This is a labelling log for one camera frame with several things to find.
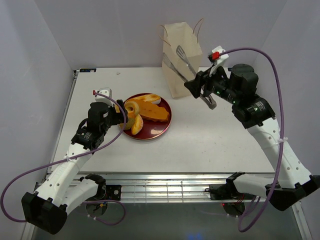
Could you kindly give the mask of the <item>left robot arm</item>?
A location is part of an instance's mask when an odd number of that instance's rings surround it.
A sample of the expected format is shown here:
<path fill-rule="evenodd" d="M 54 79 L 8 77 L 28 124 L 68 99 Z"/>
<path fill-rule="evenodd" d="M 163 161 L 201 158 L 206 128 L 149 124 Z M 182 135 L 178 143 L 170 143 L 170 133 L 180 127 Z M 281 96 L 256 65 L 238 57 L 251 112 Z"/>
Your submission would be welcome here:
<path fill-rule="evenodd" d="M 65 154 L 48 179 L 33 193 L 21 199 L 27 222 L 54 235 L 64 226 L 68 215 L 86 200 L 106 200 L 106 181 L 96 174 L 81 178 L 72 190 L 70 184 L 83 165 L 103 143 L 110 127 L 122 124 L 127 117 L 120 112 L 122 100 L 99 99 L 90 104 L 87 118 L 79 125 Z"/>

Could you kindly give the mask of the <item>metal tongs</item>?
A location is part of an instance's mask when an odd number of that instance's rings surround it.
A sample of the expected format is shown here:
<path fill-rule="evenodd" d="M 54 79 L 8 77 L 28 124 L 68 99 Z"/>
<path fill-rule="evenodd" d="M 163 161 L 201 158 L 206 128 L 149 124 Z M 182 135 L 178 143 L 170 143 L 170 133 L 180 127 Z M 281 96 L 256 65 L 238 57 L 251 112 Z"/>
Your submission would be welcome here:
<path fill-rule="evenodd" d="M 198 45 L 194 50 L 189 50 L 180 44 L 164 46 L 162 71 L 173 98 L 191 95 L 184 83 L 195 79 L 201 58 L 202 51 Z"/>

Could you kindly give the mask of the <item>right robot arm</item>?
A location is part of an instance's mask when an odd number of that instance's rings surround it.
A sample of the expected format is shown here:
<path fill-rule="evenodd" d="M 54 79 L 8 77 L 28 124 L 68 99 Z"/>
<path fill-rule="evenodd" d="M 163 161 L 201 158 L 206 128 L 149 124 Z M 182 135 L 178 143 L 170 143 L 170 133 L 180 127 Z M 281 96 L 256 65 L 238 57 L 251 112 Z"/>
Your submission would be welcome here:
<path fill-rule="evenodd" d="M 259 77 L 248 64 L 236 64 L 227 75 L 219 66 L 215 73 L 210 69 L 199 71 L 195 79 L 184 86 L 195 98 L 215 94 L 231 103 L 232 113 L 257 141 L 275 171 L 279 171 L 272 190 L 273 179 L 236 172 L 226 183 L 212 190 L 213 195 L 237 199 L 249 194 L 269 199 L 271 205 L 284 211 L 320 188 L 319 175 L 306 169 L 293 152 L 287 140 L 280 136 L 280 127 L 270 104 L 257 93 Z"/>

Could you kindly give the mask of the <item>fake bagel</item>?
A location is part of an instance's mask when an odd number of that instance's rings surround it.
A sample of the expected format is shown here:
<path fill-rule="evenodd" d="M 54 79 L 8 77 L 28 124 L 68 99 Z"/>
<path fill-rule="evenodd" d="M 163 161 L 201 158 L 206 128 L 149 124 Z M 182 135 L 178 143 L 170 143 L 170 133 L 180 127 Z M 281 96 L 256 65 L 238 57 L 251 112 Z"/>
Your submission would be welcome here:
<path fill-rule="evenodd" d="M 126 101 L 124 107 L 129 118 L 135 118 L 140 112 L 140 107 L 135 101 Z"/>

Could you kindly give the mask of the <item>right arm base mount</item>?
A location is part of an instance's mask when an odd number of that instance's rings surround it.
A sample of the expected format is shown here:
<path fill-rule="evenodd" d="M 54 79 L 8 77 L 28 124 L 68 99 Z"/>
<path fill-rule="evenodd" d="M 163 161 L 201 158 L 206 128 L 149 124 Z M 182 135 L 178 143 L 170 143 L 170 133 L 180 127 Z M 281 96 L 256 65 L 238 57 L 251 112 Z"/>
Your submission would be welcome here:
<path fill-rule="evenodd" d="M 240 193 L 237 191 L 234 180 L 244 175 L 244 172 L 236 172 L 229 176 L 226 179 L 226 182 L 224 184 L 216 185 L 216 184 L 210 184 L 209 187 L 207 187 L 204 192 L 210 194 L 211 200 L 244 200 L 248 199 L 249 196 L 251 196 L 248 193 Z"/>

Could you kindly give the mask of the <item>cut baguette slice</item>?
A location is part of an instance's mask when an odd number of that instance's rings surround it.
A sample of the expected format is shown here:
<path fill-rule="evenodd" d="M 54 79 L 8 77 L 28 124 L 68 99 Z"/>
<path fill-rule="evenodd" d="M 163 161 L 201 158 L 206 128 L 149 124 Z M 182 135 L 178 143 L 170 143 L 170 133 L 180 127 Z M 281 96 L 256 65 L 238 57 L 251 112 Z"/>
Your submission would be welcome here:
<path fill-rule="evenodd" d="M 124 131 L 127 131 L 129 129 L 131 129 L 131 127 L 134 125 L 135 123 L 135 118 L 128 118 L 127 122 L 125 123 L 125 127 L 123 123 L 119 124 L 119 127 L 121 129 L 123 129 Z"/>

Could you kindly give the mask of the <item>large orange bread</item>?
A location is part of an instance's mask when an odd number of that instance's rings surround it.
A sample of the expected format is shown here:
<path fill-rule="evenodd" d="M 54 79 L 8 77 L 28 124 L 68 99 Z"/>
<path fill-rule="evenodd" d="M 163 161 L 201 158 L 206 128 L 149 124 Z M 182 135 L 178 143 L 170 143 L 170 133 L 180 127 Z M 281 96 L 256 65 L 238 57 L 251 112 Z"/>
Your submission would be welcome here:
<path fill-rule="evenodd" d="M 167 122 L 169 120 L 170 114 L 164 107 L 140 99 L 129 100 L 128 103 L 137 103 L 139 114 L 143 119 L 154 122 Z"/>

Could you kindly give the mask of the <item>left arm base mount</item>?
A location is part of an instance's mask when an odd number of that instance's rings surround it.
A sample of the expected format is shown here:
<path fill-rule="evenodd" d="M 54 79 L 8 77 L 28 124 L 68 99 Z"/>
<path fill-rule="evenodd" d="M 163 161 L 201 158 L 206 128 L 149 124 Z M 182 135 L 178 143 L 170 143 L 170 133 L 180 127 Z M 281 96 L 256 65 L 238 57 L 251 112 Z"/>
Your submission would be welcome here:
<path fill-rule="evenodd" d="M 121 200 L 122 186 L 121 185 L 107 185 L 106 180 L 98 174 L 88 174 L 86 177 L 81 177 L 79 180 L 82 183 L 86 180 L 94 181 L 97 185 L 97 193 L 86 201 L 97 201 L 97 200 Z"/>

